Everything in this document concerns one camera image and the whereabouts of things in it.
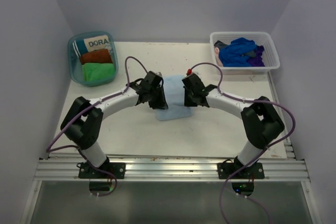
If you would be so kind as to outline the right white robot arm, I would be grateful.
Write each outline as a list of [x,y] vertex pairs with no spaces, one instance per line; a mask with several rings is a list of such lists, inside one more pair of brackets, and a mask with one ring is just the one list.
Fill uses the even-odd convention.
[[253,158],[259,155],[285,129],[276,109],[267,97],[262,96],[249,103],[242,97],[235,97],[231,94],[222,95],[217,86],[213,84],[205,86],[194,73],[184,77],[182,82],[185,106],[219,109],[242,120],[247,143],[235,157],[233,168],[227,170],[235,172],[240,178],[246,178],[253,171]]

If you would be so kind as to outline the light blue towel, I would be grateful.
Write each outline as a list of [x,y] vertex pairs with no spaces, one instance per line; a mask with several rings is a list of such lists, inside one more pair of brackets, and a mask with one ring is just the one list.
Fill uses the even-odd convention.
[[183,75],[166,76],[163,78],[163,89],[168,109],[156,110],[158,121],[187,118],[193,115],[191,107],[184,106]]

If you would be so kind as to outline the green microfiber towel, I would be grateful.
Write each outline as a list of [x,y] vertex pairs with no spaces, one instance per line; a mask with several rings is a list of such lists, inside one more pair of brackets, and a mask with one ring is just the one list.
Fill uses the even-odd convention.
[[86,82],[109,79],[115,74],[112,63],[86,63],[82,65],[83,79]]

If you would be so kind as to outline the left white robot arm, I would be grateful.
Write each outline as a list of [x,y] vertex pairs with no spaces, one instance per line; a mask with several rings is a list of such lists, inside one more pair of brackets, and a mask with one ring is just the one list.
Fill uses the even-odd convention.
[[104,178],[109,172],[108,158],[98,143],[102,121],[142,103],[147,103],[154,110],[168,108],[163,78],[153,71],[149,71],[144,78],[130,82],[119,92],[91,100],[84,97],[74,100],[61,124],[61,133],[78,146],[91,164],[90,171],[97,178]]

